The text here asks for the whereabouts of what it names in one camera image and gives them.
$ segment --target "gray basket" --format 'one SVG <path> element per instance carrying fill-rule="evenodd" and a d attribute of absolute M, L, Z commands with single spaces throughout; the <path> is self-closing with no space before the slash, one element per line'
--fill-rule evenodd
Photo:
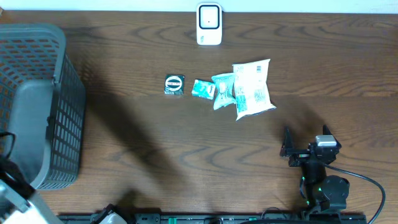
<path fill-rule="evenodd" d="M 16 135 L 4 153 L 36 189 L 62 189 L 78 175 L 86 93 L 65 46 L 53 25 L 0 25 L 0 131 Z"/>

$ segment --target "white oval logo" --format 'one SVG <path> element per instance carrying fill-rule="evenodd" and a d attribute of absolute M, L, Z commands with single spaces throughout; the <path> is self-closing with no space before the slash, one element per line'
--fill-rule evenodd
<path fill-rule="evenodd" d="M 172 76 L 166 79 L 165 85 L 170 91 L 177 91 L 181 89 L 182 81 L 181 78 Z"/>

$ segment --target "white pouch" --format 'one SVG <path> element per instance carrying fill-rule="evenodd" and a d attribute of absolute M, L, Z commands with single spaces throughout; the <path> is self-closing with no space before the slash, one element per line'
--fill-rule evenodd
<path fill-rule="evenodd" d="M 270 59 L 233 64 L 236 109 L 239 120 L 243 116 L 276 109 L 269 99 L 267 76 Z"/>

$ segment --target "teal plastic bag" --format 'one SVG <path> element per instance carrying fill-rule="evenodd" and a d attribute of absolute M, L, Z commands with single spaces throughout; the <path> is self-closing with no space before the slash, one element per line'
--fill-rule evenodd
<path fill-rule="evenodd" d="M 235 73 L 225 73 L 215 75 L 211 78 L 217 89 L 217 97 L 213 106 L 214 110 L 217 110 L 222 106 L 228 106 L 231 103 L 236 104 L 236 100 L 232 95 L 235 76 Z"/>

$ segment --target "white wall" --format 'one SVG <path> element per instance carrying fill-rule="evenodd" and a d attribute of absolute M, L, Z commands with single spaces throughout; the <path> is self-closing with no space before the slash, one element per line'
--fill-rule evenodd
<path fill-rule="evenodd" d="M 197 0 L 0 0 L 5 10 L 195 11 Z M 218 0 L 225 12 L 398 14 L 398 0 Z"/>

